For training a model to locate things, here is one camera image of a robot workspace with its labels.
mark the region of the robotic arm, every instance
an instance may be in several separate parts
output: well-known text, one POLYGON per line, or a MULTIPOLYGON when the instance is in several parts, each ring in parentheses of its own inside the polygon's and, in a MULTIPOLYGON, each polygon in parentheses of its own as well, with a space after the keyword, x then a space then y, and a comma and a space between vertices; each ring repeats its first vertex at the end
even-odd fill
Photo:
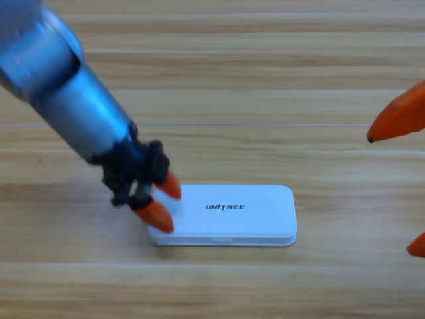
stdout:
POLYGON ((173 232, 171 215, 151 196, 154 185, 181 197, 162 143, 139 141, 137 126, 90 69, 76 35, 41 0, 0 0, 0 85, 103 169, 114 207, 129 205, 146 223, 173 232))

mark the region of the orange gripper tip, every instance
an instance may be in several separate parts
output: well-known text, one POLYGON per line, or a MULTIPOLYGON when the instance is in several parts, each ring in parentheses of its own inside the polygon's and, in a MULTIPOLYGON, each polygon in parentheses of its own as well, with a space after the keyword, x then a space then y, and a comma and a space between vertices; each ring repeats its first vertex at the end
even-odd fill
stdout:
POLYGON ((425 233, 422 233, 407 247, 407 252, 412 256, 425 258, 425 233))
POLYGON ((171 196, 176 199, 181 198, 180 181, 177 179, 177 176, 171 171, 168 172, 167 179, 165 180, 164 184, 155 184, 155 186, 160 191, 166 193, 168 196, 171 196))
POLYGON ((425 128, 425 81, 396 97, 378 114, 366 137, 370 143, 387 140, 425 128))
POLYGON ((173 218, 170 212, 161 203, 152 200, 152 202, 143 209, 135 211, 145 223, 163 231, 172 233, 174 231, 173 218))

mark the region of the printed logo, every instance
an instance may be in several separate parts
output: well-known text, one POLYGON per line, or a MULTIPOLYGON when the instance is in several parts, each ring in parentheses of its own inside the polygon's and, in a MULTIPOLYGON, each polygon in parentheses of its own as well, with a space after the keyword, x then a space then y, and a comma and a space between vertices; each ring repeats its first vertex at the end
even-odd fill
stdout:
POLYGON ((222 211, 225 209, 245 209, 245 205, 207 205, 205 209, 221 209, 222 211))

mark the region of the wooden table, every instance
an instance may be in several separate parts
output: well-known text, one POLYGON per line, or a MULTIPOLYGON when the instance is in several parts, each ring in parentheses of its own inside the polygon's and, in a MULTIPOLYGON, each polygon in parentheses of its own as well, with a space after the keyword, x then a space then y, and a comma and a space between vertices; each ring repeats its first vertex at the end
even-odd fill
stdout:
POLYGON ((155 248, 0 92, 0 318, 425 318, 425 132, 369 144, 425 78, 424 1, 50 0, 183 183, 278 183, 281 248, 155 248))

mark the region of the white plastic case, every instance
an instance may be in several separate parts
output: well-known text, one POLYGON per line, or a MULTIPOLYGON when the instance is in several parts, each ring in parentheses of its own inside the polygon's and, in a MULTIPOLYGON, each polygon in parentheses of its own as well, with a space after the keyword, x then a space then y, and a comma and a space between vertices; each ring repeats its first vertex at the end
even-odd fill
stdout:
POLYGON ((294 196, 282 185, 182 185, 176 201, 154 198, 173 216, 175 231, 149 227, 156 245, 288 246, 298 230, 294 196))

